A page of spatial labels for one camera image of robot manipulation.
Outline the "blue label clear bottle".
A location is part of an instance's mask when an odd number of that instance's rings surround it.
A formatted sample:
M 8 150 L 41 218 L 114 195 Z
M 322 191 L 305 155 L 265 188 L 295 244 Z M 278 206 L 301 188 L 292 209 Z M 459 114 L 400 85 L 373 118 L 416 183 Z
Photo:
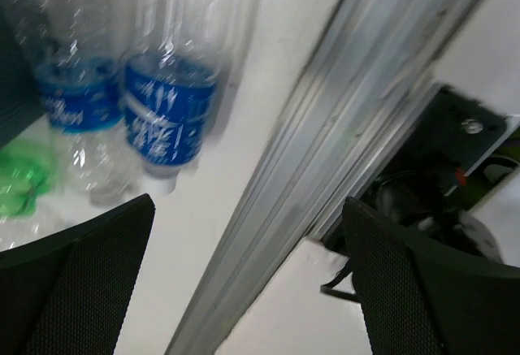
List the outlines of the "blue label clear bottle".
M 68 185 L 95 206 L 132 182 L 124 144 L 112 0 L 1 0 L 28 62 Z
M 144 192 L 172 193 L 199 155 L 226 91 L 241 78 L 257 2 L 136 0 L 123 95 Z

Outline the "green plastic bottle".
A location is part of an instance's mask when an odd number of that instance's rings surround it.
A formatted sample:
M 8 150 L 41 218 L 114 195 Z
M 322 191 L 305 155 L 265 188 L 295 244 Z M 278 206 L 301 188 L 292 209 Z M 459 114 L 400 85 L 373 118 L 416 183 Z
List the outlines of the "green plastic bottle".
M 50 145 L 14 139 L 1 148 L 1 217 L 33 215 L 37 198 L 52 191 L 58 179 Z

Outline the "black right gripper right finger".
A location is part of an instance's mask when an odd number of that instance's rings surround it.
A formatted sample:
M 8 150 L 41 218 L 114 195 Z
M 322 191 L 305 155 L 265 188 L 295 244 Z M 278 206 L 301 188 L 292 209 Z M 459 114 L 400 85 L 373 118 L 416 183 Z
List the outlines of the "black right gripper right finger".
M 443 245 L 355 198 L 344 238 L 374 354 L 517 354 L 519 269 Z

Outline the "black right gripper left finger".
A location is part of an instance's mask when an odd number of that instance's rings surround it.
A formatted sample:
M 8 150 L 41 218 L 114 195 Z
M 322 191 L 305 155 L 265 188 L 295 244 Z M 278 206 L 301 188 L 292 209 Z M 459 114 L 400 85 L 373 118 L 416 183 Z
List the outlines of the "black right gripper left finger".
M 3 354 L 112 354 L 154 222 L 148 194 L 1 253 Z

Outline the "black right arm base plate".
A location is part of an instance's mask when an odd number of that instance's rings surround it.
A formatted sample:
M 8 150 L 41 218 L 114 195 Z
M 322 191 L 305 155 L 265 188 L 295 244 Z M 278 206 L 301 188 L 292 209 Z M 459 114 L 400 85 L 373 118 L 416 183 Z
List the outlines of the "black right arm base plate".
M 467 172 L 506 127 L 505 117 L 441 85 L 405 143 L 362 195 L 362 203 L 401 227 L 501 262 L 488 227 L 449 194 L 468 187 Z

